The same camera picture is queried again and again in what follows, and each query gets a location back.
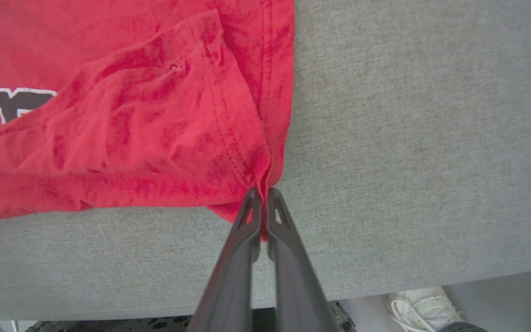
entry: white sneaker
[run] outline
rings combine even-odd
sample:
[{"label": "white sneaker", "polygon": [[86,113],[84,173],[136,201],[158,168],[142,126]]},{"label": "white sneaker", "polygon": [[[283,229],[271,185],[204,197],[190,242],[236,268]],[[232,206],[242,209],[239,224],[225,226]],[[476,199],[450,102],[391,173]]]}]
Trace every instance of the white sneaker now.
[{"label": "white sneaker", "polygon": [[466,322],[441,287],[388,294],[386,309],[407,332],[437,332],[453,322]]}]

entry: printed graphic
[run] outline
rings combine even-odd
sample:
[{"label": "printed graphic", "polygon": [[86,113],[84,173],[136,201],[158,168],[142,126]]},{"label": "printed graphic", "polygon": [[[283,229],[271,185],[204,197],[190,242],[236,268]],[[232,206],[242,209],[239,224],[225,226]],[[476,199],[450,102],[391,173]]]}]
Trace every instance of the printed graphic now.
[{"label": "printed graphic", "polygon": [[52,90],[0,88],[0,125],[44,105],[57,93]]}]

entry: red t-shirt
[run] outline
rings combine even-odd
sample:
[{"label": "red t-shirt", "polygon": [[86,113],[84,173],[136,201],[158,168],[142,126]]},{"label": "red t-shirt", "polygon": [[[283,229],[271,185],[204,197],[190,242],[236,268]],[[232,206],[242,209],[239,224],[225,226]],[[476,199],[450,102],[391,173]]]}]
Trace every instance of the red t-shirt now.
[{"label": "red t-shirt", "polygon": [[293,19],[291,0],[0,0],[0,218],[232,220],[282,174]]}]

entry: stitching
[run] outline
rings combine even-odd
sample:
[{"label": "stitching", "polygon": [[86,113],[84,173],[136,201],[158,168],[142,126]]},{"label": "stitching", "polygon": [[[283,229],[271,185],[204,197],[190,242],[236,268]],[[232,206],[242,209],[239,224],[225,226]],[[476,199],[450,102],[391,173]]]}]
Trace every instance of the stitching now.
[{"label": "stitching", "polygon": [[[273,33],[274,33],[274,23],[273,23],[273,19],[272,19],[272,16],[273,16],[273,13],[274,13],[274,2],[272,0],[270,0],[270,40],[269,40],[269,44],[270,44],[270,48],[272,48],[272,40],[274,39],[273,38]],[[274,72],[274,58],[273,57],[270,57],[270,61],[269,61],[269,65],[270,65],[270,79],[267,81],[268,85],[267,85],[267,97],[270,97],[270,93],[271,93],[271,77],[272,77],[272,74]]]},{"label": "stitching", "polygon": [[[230,118],[228,116],[228,107],[227,107],[227,102],[225,101],[225,97],[224,97],[224,92],[223,92],[223,87],[222,86],[219,86],[218,89],[220,90],[221,92],[221,99],[223,99],[223,106],[224,106],[224,113],[225,113],[225,116],[227,117],[227,121],[228,123],[230,124]],[[248,170],[249,167],[247,166],[247,164],[245,164],[245,158],[243,158],[243,155],[241,154],[241,150],[239,150],[239,147],[238,147],[238,144],[236,143],[236,139],[235,139],[235,135],[230,135],[230,137],[232,138],[232,141],[234,144],[232,144],[231,146],[233,147],[233,149],[236,151],[238,157],[239,157],[239,160],[241,160],[241,163],[243,164],[243,167],[245,168],[245,170]],[[253,179],[253,173],[249,173],[249,182],[252,182],[251,180]]]},{"label": "stitching", "polygon": [[[206,61],[207,61],[207,60],[205,59],[204,56],[202,56],[202,59],[204,59],[204,66],[205,66],[206,69],[208,70],[208,66],[207,66],[207,64],[206,64]],[[228,151],[228,147],[227,147],[227,143],[226,143],[226,141],[225,141],[225,137],[224,137],[224,135],[223,135],[223,132],[221,131],[221,124],[220,124],[220,122],[219,122],[219,120],[218,120],[217,104],[216,104],[216,101],[215,101],[215,99],[214,99],[214,88],[213,88],[213,84],[212,84],[212,83],[213,83],[213,81],[211,81],[211,84],[210,84],[210,91],[211,91],[211,94],[212,94],[212,105],[213,105],[213,108],[214,108],[214,116],[215,116],[215,118],[216,118],[216,120],[217,120],[217,131],[218,131],[219,135],[221,135],[221,139],[223,140],[223,145],[224,145],[224,147],[225,147],[225,152],[227,153],[227,157],[229,158],[230,163],[232,164],[233,168],[236,170],[238,176],[240,176],[241,179],[242,179],[243,181],[245,181],[245,184],[251,186],[251,184],[250,184],[250,183],[247,181],[247,179],[245,179],[245,177],[243,176],[243,173],[241,173],[241,171],[239,170],[239,168],[236,166],[236,163],[232,160],[232,157],[231,157],[231,155],[230,155],[230,153],[229,153],[229,151]]]},{"label": "stitching", "polygon": [[261,71],[260,71],[260,101],[258,105],[255,105],[256,107],[259,107],[261,109],[261,101],[263,99],[263,92],[264,92],[264,64],[266,62],[266,15],[264,13],[264,6],[265,6],[265,0],[261,1]]}]

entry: gray fabric surface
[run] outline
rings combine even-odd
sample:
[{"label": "gray fabric surface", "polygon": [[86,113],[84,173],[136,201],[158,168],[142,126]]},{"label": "gray fabric surface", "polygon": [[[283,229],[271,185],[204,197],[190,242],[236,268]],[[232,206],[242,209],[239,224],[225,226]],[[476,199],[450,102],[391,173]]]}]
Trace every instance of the gray fabric surface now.
[{"label": "gray fabric surface", "polygon": [[[329,298],[531,270],[531,0],[295,0],[287,200]],[[0,319],[191,313],[202,208],[0,221]],[[272,265],[254,302],[272,305]]]}]

